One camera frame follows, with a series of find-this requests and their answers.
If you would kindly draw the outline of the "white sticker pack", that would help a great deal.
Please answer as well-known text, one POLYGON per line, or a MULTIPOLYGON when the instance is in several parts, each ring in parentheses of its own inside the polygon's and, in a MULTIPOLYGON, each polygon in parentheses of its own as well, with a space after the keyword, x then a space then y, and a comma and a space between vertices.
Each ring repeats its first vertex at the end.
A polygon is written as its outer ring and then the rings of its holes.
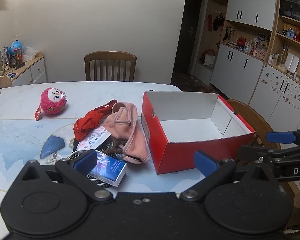
POLYGON ((108 130, 106 130, 103 126, 98 126, 98 128, 90 131, 84 137, 84 139, 78 143, 76 150, 81 151, 81 150, 97 149, 110 136, 111 133, 108 130))

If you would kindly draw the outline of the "blue small carton box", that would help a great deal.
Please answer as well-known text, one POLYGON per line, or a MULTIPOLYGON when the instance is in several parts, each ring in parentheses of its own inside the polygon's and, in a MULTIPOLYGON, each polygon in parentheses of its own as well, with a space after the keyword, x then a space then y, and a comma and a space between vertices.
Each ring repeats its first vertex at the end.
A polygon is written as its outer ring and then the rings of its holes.
POLYGON ((96 152, 97 164, 88 175, 103 183, 118 187, 127 172, 127 164, 100 151, 96 152))

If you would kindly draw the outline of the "red cloth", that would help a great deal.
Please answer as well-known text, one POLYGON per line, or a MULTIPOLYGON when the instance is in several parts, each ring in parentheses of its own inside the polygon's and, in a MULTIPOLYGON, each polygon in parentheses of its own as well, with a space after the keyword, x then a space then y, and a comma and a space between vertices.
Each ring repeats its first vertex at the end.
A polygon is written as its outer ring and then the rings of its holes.
POLYGON ((79 118, 73 127, 75 139, 82 141, 91 130, 96 129, 101 120, 111 114, 112 107, 116 103, 116 99, 111 100, 105 105, 90 110, 84 117, 79 118))

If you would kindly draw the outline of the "red cardboard shoe box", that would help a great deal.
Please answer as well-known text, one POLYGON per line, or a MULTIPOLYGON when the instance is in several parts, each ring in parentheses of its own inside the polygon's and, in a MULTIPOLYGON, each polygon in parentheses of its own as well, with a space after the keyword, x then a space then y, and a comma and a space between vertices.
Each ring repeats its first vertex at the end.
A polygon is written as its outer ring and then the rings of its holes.
POLYGON ((255 130, 220 95, 147 91, 141 123, 157 174, 194 168, 201 150, 217 160, 233 159, 255 130))

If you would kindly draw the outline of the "pink fleece garment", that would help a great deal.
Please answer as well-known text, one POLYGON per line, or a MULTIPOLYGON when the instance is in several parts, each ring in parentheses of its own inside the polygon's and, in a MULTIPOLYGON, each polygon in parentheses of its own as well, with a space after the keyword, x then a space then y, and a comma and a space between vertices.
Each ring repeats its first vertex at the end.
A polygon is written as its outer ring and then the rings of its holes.
POLYGON ((111 134, 116 146, 121 152, 118 158, 133 164, 149 161, 145 136, 138 124, 137 107, 129 102, 117 102, 111 109, 111 114, 105 119, 103 127, 111 134))

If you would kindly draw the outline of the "black mesh dotted fabric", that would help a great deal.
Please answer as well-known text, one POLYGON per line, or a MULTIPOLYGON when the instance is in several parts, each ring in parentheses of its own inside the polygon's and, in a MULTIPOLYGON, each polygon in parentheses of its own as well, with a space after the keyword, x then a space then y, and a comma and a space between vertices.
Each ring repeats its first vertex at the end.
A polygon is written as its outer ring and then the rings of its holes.
POLYGON ((113 153, 112 149, 114 148, 115 141, 111 137, 109 137, 100 145, 97 145, 94 142, 93 142, 92 146, 89 144, 86 144, 85 142, 83 143, 82 146, 80 146, 79 144, 80 144, 80 142, 78 140, 74 139, 73 152, 94 149, 94 150, 100 151, 106 155, 111 155, 113 153))

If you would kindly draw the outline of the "wooden chair at right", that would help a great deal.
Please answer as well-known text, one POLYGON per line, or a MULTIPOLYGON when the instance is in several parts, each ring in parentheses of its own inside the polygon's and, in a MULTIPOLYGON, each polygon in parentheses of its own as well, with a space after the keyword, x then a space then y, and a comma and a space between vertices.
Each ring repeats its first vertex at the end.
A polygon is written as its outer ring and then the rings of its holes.
POLYGON ((266 134, 273 132, 271 126, 254 109, 235 99, 228 99, 227 102, 233 107, 234 113, 239 114, 254 129, 255 135, 249 146, 265 147, 281 150, 281 145, 266 140, 266 134))

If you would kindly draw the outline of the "wooden chair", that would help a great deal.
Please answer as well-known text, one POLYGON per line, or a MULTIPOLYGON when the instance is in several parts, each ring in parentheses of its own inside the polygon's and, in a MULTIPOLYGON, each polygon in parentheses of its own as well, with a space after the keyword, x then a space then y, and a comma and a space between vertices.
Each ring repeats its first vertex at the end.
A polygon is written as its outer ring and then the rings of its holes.
POLYGON ((266 140, 266 134, 273 132, 271 126, 254 109, 235 99, 228 99, 227 102, 233 107, 234 113, 239 114, 254 129, 255 135, 249 146, 265 147, 281 150, 281 145, 266 140))
POLYGON ((95 51, 85 55, 87 81, 133 82, 137 57, 123 51, 95 51))

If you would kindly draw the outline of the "pink plush owl toy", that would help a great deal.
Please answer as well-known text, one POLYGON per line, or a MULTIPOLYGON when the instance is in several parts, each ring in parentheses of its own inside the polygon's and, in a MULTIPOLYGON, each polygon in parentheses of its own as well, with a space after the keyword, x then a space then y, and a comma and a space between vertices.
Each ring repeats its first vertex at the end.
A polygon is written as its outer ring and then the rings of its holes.
POLYGON ((34 113, 38 121, 42 113, 48 116, 57 115, 63 111, 67 104, 66 93, 57 88, 47 88, 40 96, 39 106, 34 113))

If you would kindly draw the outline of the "white wooden sideboard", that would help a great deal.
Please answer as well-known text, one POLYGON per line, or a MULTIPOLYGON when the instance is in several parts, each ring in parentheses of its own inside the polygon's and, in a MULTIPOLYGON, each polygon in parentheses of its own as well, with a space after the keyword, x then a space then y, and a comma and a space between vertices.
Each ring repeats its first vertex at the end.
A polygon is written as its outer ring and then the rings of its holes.
POLYGON ((12 68, 0 76, 0 88, 40 83, 47 83, 44 54, 42 52, 38 52, 34 59, 26 61, 23 67, 12 68))

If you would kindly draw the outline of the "wooden chair at back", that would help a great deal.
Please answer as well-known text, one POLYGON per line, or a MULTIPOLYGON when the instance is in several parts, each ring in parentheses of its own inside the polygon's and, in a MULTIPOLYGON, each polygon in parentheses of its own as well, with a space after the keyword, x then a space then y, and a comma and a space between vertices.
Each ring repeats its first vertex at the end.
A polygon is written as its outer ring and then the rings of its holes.
POLYGON ((87 81, 133 82, 137 57, 123 51, 95 51, 85 55, 87 81))

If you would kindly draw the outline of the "white wall cabinet unit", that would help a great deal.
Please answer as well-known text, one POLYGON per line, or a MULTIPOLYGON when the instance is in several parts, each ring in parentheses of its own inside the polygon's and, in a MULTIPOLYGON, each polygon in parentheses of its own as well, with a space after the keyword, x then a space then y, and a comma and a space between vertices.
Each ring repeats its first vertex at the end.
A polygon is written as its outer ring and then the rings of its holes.
POLYGON ((300 0, 207 0, 194 75, 276 131, 300 129, 300 0))

